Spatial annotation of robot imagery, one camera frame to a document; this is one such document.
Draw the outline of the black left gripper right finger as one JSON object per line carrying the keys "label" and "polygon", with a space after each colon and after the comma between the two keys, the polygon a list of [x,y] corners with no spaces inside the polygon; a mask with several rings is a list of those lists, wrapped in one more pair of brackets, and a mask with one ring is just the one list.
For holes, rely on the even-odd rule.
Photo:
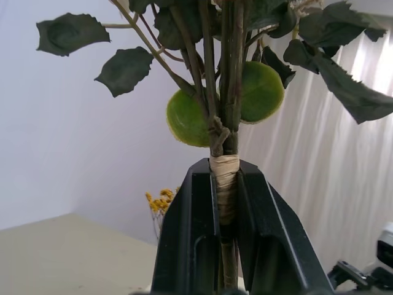
{"label": "black left gripper right finger", "polygon": [[303,225],[259,168],[240,162],[238,246],[249,294],[333,294]]}

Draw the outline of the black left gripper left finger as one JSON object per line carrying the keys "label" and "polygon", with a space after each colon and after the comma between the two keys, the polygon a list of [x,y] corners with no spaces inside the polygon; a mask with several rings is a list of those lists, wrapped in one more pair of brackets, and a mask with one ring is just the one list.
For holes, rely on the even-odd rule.
{"label": "black left gripper left finger", "polygon": [[220,226],[207,158],[193,164],[164,218],[151,294],[217,294]]}

